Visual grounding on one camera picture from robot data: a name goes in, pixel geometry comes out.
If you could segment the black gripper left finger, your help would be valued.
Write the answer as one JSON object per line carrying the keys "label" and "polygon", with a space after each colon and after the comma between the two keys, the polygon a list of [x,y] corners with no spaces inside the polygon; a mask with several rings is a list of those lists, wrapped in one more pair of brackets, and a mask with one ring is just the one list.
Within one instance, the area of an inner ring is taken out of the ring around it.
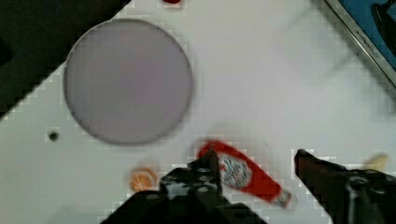
{"label": "black gripper left finger", "polygon": [[159,192],[166,194],[170,200],[187,196],[190,190],[208,188],[222,193],[219,172],[219,158],[214,150],[209,149],[203,156],[187,164],[185,168],[178,167],[159,182]]}

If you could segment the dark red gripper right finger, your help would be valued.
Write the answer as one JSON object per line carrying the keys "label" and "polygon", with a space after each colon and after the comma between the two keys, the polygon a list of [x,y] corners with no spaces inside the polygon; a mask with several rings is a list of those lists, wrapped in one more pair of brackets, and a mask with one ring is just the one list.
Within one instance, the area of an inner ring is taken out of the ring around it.
{"label": "dark red gripper right finger", "polygon": [[333,224],[396,224],[396,181],[373,169],[347,169],[304,149],[294,156],[295,174]]}

